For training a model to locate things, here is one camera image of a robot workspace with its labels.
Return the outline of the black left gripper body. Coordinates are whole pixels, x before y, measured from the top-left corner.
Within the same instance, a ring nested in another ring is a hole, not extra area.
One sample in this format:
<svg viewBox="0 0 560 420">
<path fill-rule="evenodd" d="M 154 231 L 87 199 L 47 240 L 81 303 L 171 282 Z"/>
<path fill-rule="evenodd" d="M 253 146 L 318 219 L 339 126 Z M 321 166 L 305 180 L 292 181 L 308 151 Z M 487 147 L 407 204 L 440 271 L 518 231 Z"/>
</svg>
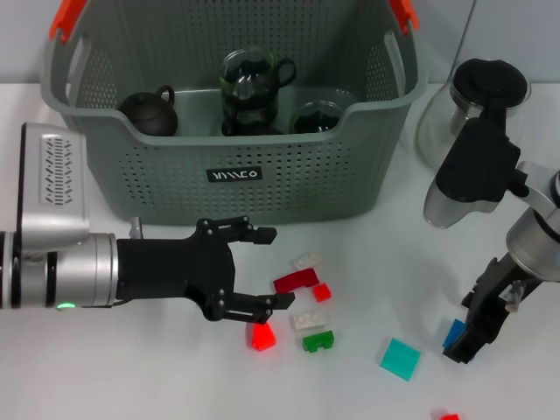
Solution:
<svg viewBox="0 0 560 420">
<path fill-rule="evenodd" d="M 116 244 L 117 299 L 186 298 L 207 320 L 234 317 L 228 300 L 235 266 L 218 221 L 199 221 L 186 239 L 122 239 Z"/>
</svg>

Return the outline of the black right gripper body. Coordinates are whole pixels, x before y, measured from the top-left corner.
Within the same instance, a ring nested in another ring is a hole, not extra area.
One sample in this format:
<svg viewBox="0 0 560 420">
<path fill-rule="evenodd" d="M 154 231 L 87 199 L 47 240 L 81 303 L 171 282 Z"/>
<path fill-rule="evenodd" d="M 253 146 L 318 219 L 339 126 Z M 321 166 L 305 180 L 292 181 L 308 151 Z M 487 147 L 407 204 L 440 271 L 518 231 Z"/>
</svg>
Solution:
<svg viewBox="0 0 560 420">
<path fill-rule="evenodd" d="M 498 336 L 509 312 L 506 310 L 507 300 L 501 295 L 515 284 L 521 286 L 521 301 L 527 298 L 542 283 L 533 277 L 505 254 L 500 260 L 494 258 L 484 273 L 477 279 L 472 291 L 479 296 L 479 309 L 474 324 L 486 334 L 486 344 L 491 344 Z"/>
</svg>

